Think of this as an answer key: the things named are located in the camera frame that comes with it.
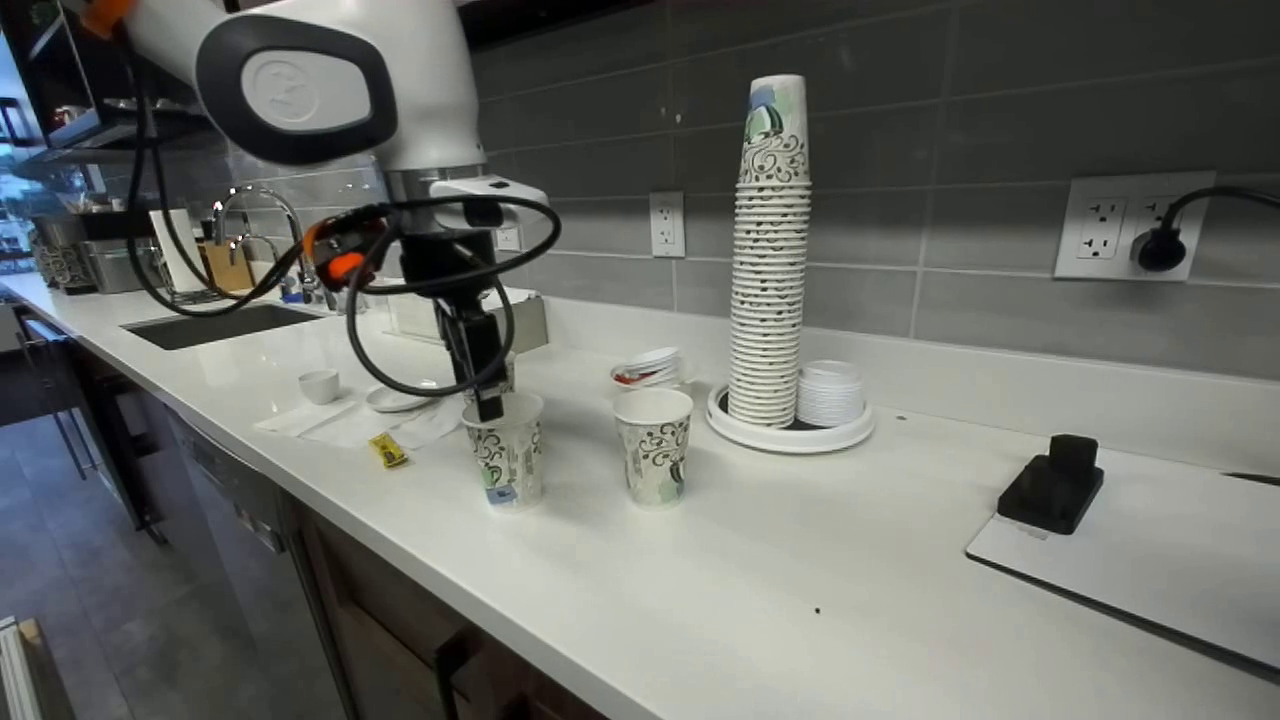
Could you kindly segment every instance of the black object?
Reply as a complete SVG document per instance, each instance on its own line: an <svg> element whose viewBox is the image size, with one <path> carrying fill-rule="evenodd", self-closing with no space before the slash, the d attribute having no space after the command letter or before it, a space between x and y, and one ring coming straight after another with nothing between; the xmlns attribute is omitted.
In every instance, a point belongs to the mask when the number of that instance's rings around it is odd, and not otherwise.
<svg viewBox="0 0 1280 720"><path fill-rule="evenodd" d="M367 90L367 115L340 129L315 129L315 132L275 129L244 98L244 69L262 54L308 54L308 58L353 64ZM295 24L279 16L233 16L229 24L208 34L208 42L201 45L197 81L203 98L220 101L203 109L220 126L220 132L229 132L244 151L271 164L324 164L335 156L376 149L397 132L397 93L392 93L392 71L384 58L367 42L345 37L333 29ZM283 101L295 98L301 109L293 113L308 115L313 78L279 61L275 81L279 81L275 98Z"/></svg>
<svg viewBox="0 0 1280 720"><path fill-rule="evenodd" d="M442 277L462 277L471 270L494 270L494 233L456 233L454 242L432 242L432 238L405 238L405 282L442 282ZM471 388L481 422L501 422L506 418L506 388L507 388L507 369L506 369L506 331L494 311L484 311L481 296L494 287L494 277L481 277L471 283L456 283L450 291L419 291L436 306L436 325L443 337L443 349L454 356L454 377L456 381L481 381Z"/></svg>
<svg viewBox="0 0 1280 720"><path fill-rule="evenodd" d="M1140 233L1132 242L1132 259L1143 270L1143 274L1172 274L1187 259L1187 244L1181 242L1181 230L1175 230L1175 215L1195 203L1195 199L1209 199L1209 198L1224 198L1224 199L1249 199L1249 203L1265 203L1265 208L1280 208L1280 199L1273 198L1261 198L1253 190L1195 190L1181 199L1172 199L1159 215L1157 230Z"/></svg>
<svg viewBox="0 0 1280 720"><path fill-rule="evenodd" d="M194 349L194 345L271 331L271 330L308 325L308 320L315 320L315 315L293 311L293 310L275 310L275 306L255 306L255 310L244 310L244 311L233 311L233 315L181 315L181 320L162 320L162 325L135 325L127 331L147 340L147 345L162 345L162 349L177 351L177 349Z"/></svg>
<svg viewBox="0 0 1280 720"><path fill-rule="evenodd" d="M1054 436L1050 456L1037 456L1002 495L1002 517L1073 536L1105 487L1095 442Z"/></svg>
<svg viewBox="0 0 1280 720"><path fill-rule="evenodd" d="M1132 259L1143 274L1172 274L1187 259L1187 244L1181 242L1175 230L1159 226L1159 230L1149 230L1132 242Z"/></svg>
<svg viewBox="0 0 1280 720"><path fill-rule="evenodd" d="M123 242L151 238L151 219L143 212L76 212L86 242Z"/></svg>
<svg viewBox="0 0 1280 720"><path fill-rule="evenodd" d="M1229 471L1229 475L1280 487L1280 475L1265 475L1265 471Z"/></svg>

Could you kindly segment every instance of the white plate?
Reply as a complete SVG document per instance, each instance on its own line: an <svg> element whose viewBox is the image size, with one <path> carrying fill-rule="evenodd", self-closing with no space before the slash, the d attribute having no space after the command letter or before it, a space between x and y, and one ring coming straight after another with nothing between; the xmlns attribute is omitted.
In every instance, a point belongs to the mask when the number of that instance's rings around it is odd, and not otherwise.
<svg viewBox="0 0 1280 720"><path fill-rule="evenodd" d="M748 444L748 448L759 448L759 454L785 454L785 456L815 456L815 454L839 454L839 448L854 448L854 444L864 444L877 428L877 413L867 409L860 422L854 423L839 423L839 428L758 428L758 423L739 423L733 422L722 402L725 402L727 388L716 388L709 393L709 423L737 442L737 444Z"/></svg>

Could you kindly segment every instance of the white paper cup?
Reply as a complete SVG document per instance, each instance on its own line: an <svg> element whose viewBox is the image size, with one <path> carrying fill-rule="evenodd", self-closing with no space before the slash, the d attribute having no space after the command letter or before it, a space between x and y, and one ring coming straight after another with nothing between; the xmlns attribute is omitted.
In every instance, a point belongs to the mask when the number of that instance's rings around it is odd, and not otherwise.
<svg viewBox="0 0 1280 720"><path fill-rule="evenodd" d="M684 495L684 454L691 402L675 388L637 388L617 398L623 436L623 485L637 506L675 506Z"/></svg>
<svg viewBox="0 0 1280 720"><path fill-rule="evenodd" d="M542 413L542 398L507 393L501 422L481 423L471 413L465 418L487 506L516 507L545 495Z"/></svg>

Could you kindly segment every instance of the white countertop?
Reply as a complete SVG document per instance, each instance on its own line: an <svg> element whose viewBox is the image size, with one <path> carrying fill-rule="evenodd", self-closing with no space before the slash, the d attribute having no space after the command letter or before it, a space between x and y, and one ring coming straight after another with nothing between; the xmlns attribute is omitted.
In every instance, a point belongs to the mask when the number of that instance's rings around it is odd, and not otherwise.
<svg viewBox="0 0 1280 720"><path fill-rule="evenodd" d="M550 402L550 495L497 512L462 436L381 471L255 432L301 405L301 369L371 388L333 315L162 351L121 330L165 315L143 296L0 283L610 717L1280 717L1280 683L964 560L1046 436L880 409L864 448L781 461L696 422L688 499L643 512L619 487L617 351L552 345L520 359ZM443 373L429 345L376 349Z"/></svg>

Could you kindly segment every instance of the lower cabinet door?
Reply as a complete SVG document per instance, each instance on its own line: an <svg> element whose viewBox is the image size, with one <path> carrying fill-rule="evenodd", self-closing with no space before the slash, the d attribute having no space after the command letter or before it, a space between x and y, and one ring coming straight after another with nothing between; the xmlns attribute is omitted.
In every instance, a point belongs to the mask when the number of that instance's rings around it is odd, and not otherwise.
<svg viewBox="0 0 1280 720"><path fill-rule="evenodd" d="M450 700L456 720L516 720L520 711L520 676L501 645L481 645L465 668L450 676Z"/></svg>
<svg viewBox="0 0 1280 720"><path fill-rule="evenodd" d="M450 720L436 668L418 661L359 609L335 609L353 705L364 720Z"/></svg>

